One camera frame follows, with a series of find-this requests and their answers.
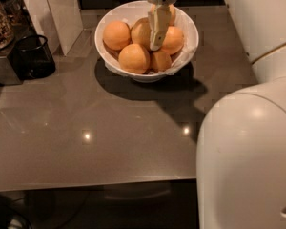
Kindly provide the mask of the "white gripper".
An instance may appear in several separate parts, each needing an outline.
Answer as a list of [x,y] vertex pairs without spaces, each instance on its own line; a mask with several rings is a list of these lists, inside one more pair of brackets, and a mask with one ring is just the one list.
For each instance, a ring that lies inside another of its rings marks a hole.
[[162,47],[171,21],[170,4],[177,0],[147,0],[154,4],[148,13],[151,35],[150,49],[157,51]]

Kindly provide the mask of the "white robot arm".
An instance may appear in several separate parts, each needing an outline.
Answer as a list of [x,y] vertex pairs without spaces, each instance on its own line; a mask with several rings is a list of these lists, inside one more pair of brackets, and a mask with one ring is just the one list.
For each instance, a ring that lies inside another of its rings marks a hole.
[[224,1],[257,83],[200,127],[200,229],[286,229],[286,0]]

